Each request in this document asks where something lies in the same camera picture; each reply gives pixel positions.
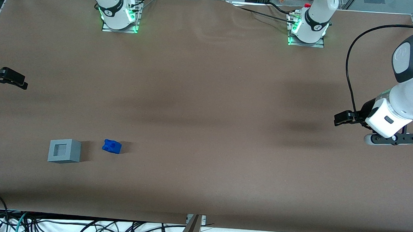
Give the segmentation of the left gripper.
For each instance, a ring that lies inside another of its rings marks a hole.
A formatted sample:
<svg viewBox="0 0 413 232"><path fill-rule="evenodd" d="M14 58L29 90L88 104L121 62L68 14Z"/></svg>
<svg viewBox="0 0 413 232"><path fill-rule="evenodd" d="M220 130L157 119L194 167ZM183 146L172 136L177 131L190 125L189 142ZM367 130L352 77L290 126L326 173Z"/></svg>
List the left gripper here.
<svg viewBox="0 0 413 232"><path fill-rule="evenodd" d="M390 102L389 98L374 98L364 103L360 111L345 110L335 114L335 126L359 124L363 117L367 126L384 138L390 138L412 122L413 106L406 102Z"/></svg>

